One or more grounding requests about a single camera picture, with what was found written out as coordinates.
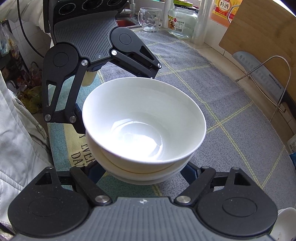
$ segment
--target jar lid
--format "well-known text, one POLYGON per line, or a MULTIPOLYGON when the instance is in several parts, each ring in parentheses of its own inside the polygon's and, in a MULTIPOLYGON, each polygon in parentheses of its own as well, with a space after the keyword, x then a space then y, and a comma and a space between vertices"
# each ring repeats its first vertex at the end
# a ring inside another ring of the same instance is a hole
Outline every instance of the jar lid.
POLYGON ((188 10, 192 10, 192 11, 196 11, 196 8, 195 7, 187 7, 187 6, 182 6, 182 5, 179 5, 179 4, 174 4, 176 7, 181 7, 181 8, 184 8, 184 9, 188 9, 188 10))
POLYGON ((175 4, 185 6, 185 7, 192 7, 193 6, 192 2, 188 2, 186 0, 174 0, 174 5, 175 4))

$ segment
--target glass mug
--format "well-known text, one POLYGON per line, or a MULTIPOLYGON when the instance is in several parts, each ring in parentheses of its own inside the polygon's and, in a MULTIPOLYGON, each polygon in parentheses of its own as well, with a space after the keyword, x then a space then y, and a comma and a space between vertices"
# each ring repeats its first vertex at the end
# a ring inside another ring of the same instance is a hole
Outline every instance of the glass mug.
POLYGON ((138 20, 145 32, 153 33, 158 31, 161 9, 152 7, 141 7, 138 20))

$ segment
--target camera lens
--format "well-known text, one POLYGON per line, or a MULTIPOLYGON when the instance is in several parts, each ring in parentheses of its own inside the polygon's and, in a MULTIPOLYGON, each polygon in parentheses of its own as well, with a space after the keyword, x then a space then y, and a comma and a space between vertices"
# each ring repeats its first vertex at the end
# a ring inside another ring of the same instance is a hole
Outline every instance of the camera lens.
POLYGON ((76 8, 76 5, 75 3, 67 3, 65 4, 64 6, 62 6, 60 9, 59 9, 59 14, 60 15, 66 15, 70 12, 73 12, 74 9, 76 8))
POLYGON ((103 0, 86 0, 82 4, 82 9, 83 10, 91 10, 91 9, 96 9, 98 6, 102 4, 103 0))
POLYGON ((107 2, 107 5, 109 5, 109 6, 115 6, 115 5, 117 5, 117 4, 121 3, 121 2, 122 2, 122 0, 109 0, 107 2))

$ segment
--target blue package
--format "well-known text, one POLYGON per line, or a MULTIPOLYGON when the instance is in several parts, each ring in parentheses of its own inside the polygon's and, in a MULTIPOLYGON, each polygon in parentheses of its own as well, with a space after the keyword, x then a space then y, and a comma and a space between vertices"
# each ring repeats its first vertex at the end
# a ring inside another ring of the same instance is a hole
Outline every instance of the blue package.
POLYGON ((293 154, 290 154, 290 158, 292 159, 292 162, 296 169, 296 152, 294 152, 293 154))

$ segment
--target sink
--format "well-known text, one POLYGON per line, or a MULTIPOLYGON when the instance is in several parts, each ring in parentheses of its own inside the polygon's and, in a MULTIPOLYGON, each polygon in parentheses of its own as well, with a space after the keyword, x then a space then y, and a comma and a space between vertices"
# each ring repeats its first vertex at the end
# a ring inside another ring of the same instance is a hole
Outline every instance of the sink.
POLYGON ((116 20, 119 27, 126 27, 126 28, 140 28, 141 25, 139 22, 134 18, 118 18, 116 20))

